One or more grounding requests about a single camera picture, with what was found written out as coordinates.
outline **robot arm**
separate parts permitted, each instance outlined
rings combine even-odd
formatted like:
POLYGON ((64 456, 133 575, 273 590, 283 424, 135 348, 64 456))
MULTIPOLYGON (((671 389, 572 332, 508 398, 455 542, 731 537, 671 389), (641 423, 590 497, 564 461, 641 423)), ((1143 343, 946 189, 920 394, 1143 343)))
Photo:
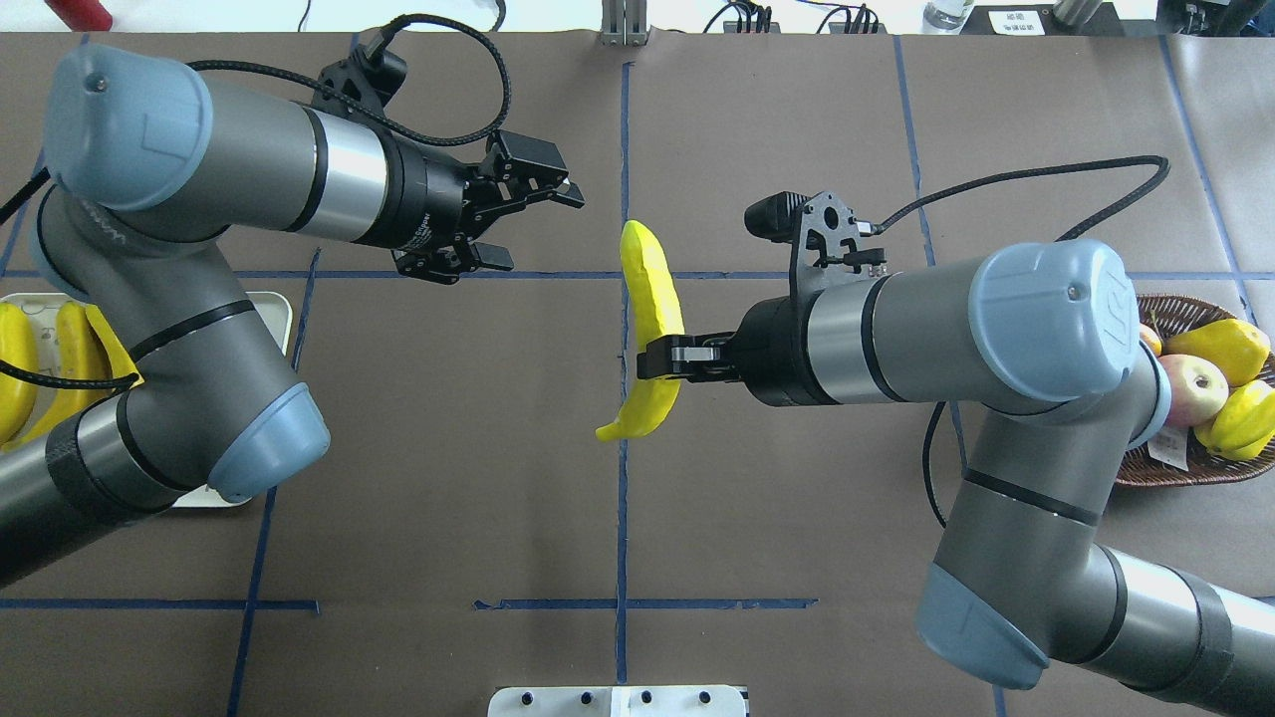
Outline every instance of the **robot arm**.
MULTIPOLYGON (((375 111, 405 73, 377 38, 324 74, 375 111)), ((326 450, 309 388, 213 241, 228 225, 390 249, 399 273, 454 283, 513 268, 476 241, 499 217, 584 204, 548 142, 496 130, 465 165, 344 110, 101 45, 61 60, 32 256, 101 306, 145 383, 0 457, 0 586, 204 484, 237 503, 326 450)))
POLYGON ((873 227, 830 194, 775 195, 745 225, 789 244, 789 296, 733 333, 652 342, 639 378, 742 380, 770 406, 987 404, 917 614, 931 649, 1011 689, 1054 658, 1162 700, 1275 714, 1275 609, 1094 543, 1121 457, 1169 402, 1114 251, 1024 244, 878 276, 880 250, 857 248, 873 227))

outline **red object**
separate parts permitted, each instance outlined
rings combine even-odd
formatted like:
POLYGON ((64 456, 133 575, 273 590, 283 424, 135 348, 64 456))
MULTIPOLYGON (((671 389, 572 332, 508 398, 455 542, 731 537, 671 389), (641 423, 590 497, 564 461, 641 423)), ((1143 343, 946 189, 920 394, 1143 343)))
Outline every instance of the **red object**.
POLYGON ((111 29, 115 23, 98 0, 45 0, 45 5, 75 32, 111 29))

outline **brown wicker basket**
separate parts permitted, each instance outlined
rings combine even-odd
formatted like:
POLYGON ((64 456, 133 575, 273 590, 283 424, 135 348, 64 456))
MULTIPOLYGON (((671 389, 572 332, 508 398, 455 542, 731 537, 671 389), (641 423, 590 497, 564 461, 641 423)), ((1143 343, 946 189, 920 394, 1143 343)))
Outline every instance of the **brown wicker basket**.
MULTIPOLYGON (((1190 296, 1155 295, 1137 297, 1139 320, 1156 329, 1160 338, 1188 332, 1220 319, 1232 319, 1234 314, 1190 296)), ((1275 362, 1266 357, 1266 365, 1257 378, 1275 385, 1275 362)), ((1135 448, 1125 454, 1116 482, 1133 487, 1153 486, 1197 486, 1213 484, 1233 484, 1247 481, 1265 473, 1275 466, 1275 441, 1271 441, 1257 458, 1252 461, 1228 461, 1210 455, 1191 434, 1187 441, 1187 466, 1191 472, 1183 472, 1173 466, 1165 466, 1148 454, 1146 447, 1135 448)))

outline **clear plastic bottle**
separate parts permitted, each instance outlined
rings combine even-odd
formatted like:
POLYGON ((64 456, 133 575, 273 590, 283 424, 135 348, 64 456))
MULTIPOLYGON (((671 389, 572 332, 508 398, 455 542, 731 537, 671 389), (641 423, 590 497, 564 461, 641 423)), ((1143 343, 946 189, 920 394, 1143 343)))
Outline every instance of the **clear plastic bottle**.
POLYGON ((929 0, 926 3, 926 24, 938 31, 954 31, 965 24, 974 0, 929 0))

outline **paper tag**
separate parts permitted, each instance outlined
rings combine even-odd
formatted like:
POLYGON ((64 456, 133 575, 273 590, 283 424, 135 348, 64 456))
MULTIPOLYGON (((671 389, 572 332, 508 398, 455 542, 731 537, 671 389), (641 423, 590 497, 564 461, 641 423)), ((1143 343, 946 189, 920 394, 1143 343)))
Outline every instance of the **paper tag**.
POLYGON ((1040 14, 1035 10, 1012 10, 1009 13, 987 13, 987 19, 992 20, 992 29, 997 34, 1044 34, 1044 26, 1040 24, 1040 14))
POLYGON ((1190 472, 1187 468, 1187 431, 1190 429, 1178 429, 1174 426, 1164 426, 1160 432, 1151 436, 1151 440, 1146 441, 1146 450, 1160 463, 1168 463, 1174 468, 1181 468, 1190 472))

